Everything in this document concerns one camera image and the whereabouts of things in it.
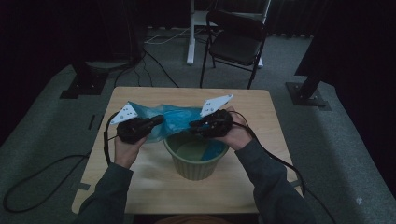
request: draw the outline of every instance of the metal stand base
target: metal stand base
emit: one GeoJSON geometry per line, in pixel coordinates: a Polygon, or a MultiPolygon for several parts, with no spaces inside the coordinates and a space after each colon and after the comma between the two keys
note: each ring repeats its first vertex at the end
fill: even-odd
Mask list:
{"type": "Polygon", "coordinates": [[[302,85],[303,83],[286,82],[286,87],[288,88],[291,100],[295,105],[317,106],[319,110],[332,111],[329,102],[322,99],[318,90],[315,90],[310,98],[303,98],[300,94],[300,89],[302,85]]]}
{"type": "Polygon", "coordinates": [[[79,95],[100,95],[106,84],[108,73],[93,74],[92,82],[89,85],[81,86],[78,76],[75,76],[68,90],[63,91],[60,99],[77,99],[79,95]]]}

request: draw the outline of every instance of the gray sleeve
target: gray sleeve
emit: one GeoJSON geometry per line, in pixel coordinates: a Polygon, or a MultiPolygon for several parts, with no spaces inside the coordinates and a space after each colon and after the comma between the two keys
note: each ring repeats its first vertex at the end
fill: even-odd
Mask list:
{"type": "Polygon", "coordinates": [[[110,163],[74,223],[123,223],[133,171],[110,163]]]}
{"type": "Polygon", "coordinates": [[[287,180],[286,167],[272,160],[256,140],[235,151],[254,186],[264,223],[316,223],[305,199],[287,180]]]}

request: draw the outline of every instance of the white tag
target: white tag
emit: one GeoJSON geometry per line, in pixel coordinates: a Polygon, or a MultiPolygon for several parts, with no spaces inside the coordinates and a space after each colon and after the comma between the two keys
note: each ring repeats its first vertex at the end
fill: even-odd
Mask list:
{"type": "Polygon", "coordinates": [[[134,111],[134,108],[128,103],[122,108],[122,110],[120,110],[116,117],[110,121],[110,124],[118,124],[124,122],[125,120],[134,119],[136,117],[136,111],[134,111]]]}
{"type": "Polygon", "coordinates": [[[226,105],[231,99],[233,99],[232,94],[205,100],[204,106],[202,107],[202,111],[200,113],[201,118],[215,113],[223,105],[226,105]]]}

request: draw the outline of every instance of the gray carpet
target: gray carpet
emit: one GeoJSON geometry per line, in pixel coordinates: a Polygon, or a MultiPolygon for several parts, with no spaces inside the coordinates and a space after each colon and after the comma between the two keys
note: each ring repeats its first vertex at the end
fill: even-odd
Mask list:
{"type": "MultiPolygon", "coordinates": [[[[150,34],[174,32],[179,31],[160,30],[150,34]]],[[[394,223],[396,202],[333,87],[325,83],[318,87],[332,111],[293,105],[290,99],[285,83],[304,82],[305,77],[295,77],[293,74],[310,41],[303,37],[268,37],[262,55],[264,68],[258,71],[251,89],[271,93],[294,165],[300,169],[307,186],[328,207],[337,223],[394,223]]],[[[205,45],[197,41],[193,65],[186,64],[187,46],[188,39],[176,38],[160,45],[147,44],[145,48],[179,87],[197,88],[205,45]]],[[[92,66],[102,68],[115,65],[92,63],[92,66]]],[[[0,149],[2,200],[13,184],[45,165],[64,156],[85,154],[91,150],[119,73],[120,70],[110,73],[100,96],[81,95],[75,100],[59,99],[73,80],[73,69],[68,66],[54,76],[0,149]],[[89,129],[93,115],[95,119],[89,129]]],[[[226,65],[213,69],[210,64],[207,65],[205,88],[245,89],[247,84],[248,73],[243,70],[226,65]]],[[[175,87],[148,55],[135,70],[125,71],[117,85],[175,87]]],[[[9,205],[22,209],[39,202],[78,160],[62,161],[20,187],[10,196],[9,205]]],[[[85,164],[86,161],[48,201],[36,209],[10,214],[2,208],[0,223],[70,223],[76,218],[71,212],[71,205],[85,164]]],[[[306,194],[305,198],[314,210],[318,223],[331,223],[312,196],[306,194]]],[[[125,223],[132,222],[133,216],[127,215],[125,223]]]]}

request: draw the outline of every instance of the black curtain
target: black curtain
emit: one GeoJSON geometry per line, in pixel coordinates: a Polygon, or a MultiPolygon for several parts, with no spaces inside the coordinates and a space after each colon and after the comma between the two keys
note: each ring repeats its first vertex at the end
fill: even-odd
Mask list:
{"type": "MultiPolygon", "coordinates": [[[[262,13],[268,0],[196,0],[195,10],[215,4],[232,12],[262,13]]],[[[266,24],[270,35],[315,35],[332,0],[272,0],[266,24]]],[[[190,27],[190,0],[149,0],[148,24],[154,28],[190,27]]]]}
{"type": "Polygon", "coordinates": [[[334,1],[297,76],[334,85],[396,195],[396,3],[334,1]]]}
{"type": "MultiPolygon", "coordinates": [[[[96,0],[57,0],[85,61],[111,59],[96,0]]],[[[0,145],[44,89],[68,64],[63,30],[45,0],[0,3],[0,145]]]]}

